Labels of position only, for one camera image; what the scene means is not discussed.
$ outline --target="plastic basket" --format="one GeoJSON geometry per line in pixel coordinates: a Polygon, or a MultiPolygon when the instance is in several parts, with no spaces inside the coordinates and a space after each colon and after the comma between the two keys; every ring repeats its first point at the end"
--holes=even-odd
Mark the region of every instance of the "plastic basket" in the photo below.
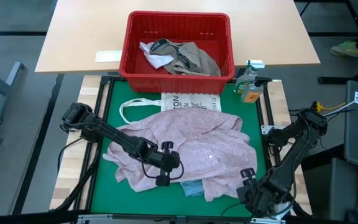
{"type": "Polygon", "coordinates": [[[136,92],[222,93],[234,76],[229,17],[223,13],[134,11],[128,18],[119,71],[136,92]],[[163,67],[154,69],[139,42],[161,38],[194,42],[215,60],[222,76],[172,75],[163,67]]]}

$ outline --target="green tablecloth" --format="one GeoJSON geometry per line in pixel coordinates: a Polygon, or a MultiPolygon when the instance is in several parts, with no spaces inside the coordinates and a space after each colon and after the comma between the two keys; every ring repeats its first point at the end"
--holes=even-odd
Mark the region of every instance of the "green tablecloth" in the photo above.
{"type": "MultiPolygon", "coordinates": [[[[244,104],[239,96],[232,92],[233,84],[227,84],[221,94],[222,111],[242,118],[241,131],[250,137],[250,145],[257,152],[257,178],[266,173],[265,160],[262,149],[262,139],[256,104],[244,104]]],[[[119,115],[119,107],[123,102],[134,98],[161,99],[158,93],[135,93],[127,82],[115,81],[112,91],[112,101],[108,113],[108,123],[120,127],[125,122],[119,115]]],[[[160,112],[158,106],[144,106],[125,108],[125,116],[129,121],[138,121],[152,114],[160,112]]],[[[104,139],[102,153],[107,151],[110,140],[104,139]]],[[[126,213],[144,215],[181,215],[181,216],[220,216],[229,205],[238,202],[238,199],[222,196],[212,202],[206,202],[203,195],[186,198],[179,183],[169,187],[156,187],[144,192],[135,193],[128,181],[117,183],[114,174],[117,165],[113,162],[100,159],[96,184],[94,186],[91,212],[93,213],[126,213]]],[[[250,213],[243,205],[230,209],[225,217],[250,217],[250,213]]]]}

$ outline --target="plastic bottle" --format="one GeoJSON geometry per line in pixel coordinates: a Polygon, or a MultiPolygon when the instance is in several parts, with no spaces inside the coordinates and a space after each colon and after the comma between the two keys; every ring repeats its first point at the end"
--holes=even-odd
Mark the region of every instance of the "plastic bottle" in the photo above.
{"type": "Polygon", "coordinates": [[[243,103],[255,103],[264,91],[265,84],[271,81],[271,78],[256,77],[255,82],[246,86],[241,95],[241,101],[243,103]]]}
{"type": "Polygon", "coordinates": [[[242,94],[246,86],[255,81],[258,69],[264,67],[265,64],[261,60],[248,60],[246,71],[237,78],[236,84],[234,84],[234,93],[242,94]]]}

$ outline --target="green sneaker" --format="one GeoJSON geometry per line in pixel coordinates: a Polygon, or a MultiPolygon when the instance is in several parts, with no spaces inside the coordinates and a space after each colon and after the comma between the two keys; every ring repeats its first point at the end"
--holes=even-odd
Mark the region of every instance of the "green sneaker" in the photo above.
{"type": "Polygon", "coordinates": [[[358,57],[358,48],[356,47],[356,43],[354,41],[346,41],[337,46],[331,47],[329,50],[333,56],[351,56],[358,57]]]}

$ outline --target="wooden table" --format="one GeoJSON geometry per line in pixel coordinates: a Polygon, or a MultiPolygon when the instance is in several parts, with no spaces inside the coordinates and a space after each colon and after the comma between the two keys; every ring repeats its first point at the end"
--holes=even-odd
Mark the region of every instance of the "wooden table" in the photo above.
{"type": "MultiPolygon", "coordinates": [[[[98,95],[99,83],[101,77],[99,76],[85,76],[83,80],[83,84],[80,90],[80,95],[78,97],[78,102],[85,103],[94,107],[96,103],[96,97],[98,95]]],[[[285,99],[284,89],[281,81],[272,82],[268,84],[268,92],[272,107],[273,119],[275,121],[275,125],[278,126],[287,126],[291,123],[290,115],[288,114],[287,101],[285,99]]],[[[107,90],[104,91],[101,108],[104,108],[104,104],[106,102],[107,90]]],[[[262,112],[264,113],[264,118],[267,118],[266,109],[264,105],[263,95],[261,96],[261,105],[262,112]]],[[[99,112],[99,116],[102,117],[103,110],[99,112]]],[[[70,133],[68,135],[67,144],[78,139],[80,132],[70,133]]],[[[60,166],[60,172],[58,174],[55,191],[53,193],[52,201],[50,204],[50,208],[58,207],[64,199],[68,196],[68,194],[73,190],[75,185],[78,183],[80,178],[81,166],[84,159],[85,154],[86,141],[81,140],[78,143],[74,144],[72,147],[66,149],[62,164],[60,166]]],[[[290,145],[287,145],[281,151],[281,157],[287,153],[290,145]]],[[[295,172],[296,178],[296,201],[301,205],[301,207],[311,214],[311,207],[309,203],[308,193],[306,191],[305,180],[303,178],[303,173],[301,166],[299,166],[295,172]]],[[[85,207],[86,196],[88,193],[88,185],[84,187],[84,191],[81,197],[80,208],[85,207]]]]}
{"type": "Polygon", "coordinates": [[[119,62],[96,53],[122,50],[132,11],[223,12],[230,17],[234,65],[319,64],[293,0],[60,0],[39,57],[37,73],[112,72],[119,62]]]}

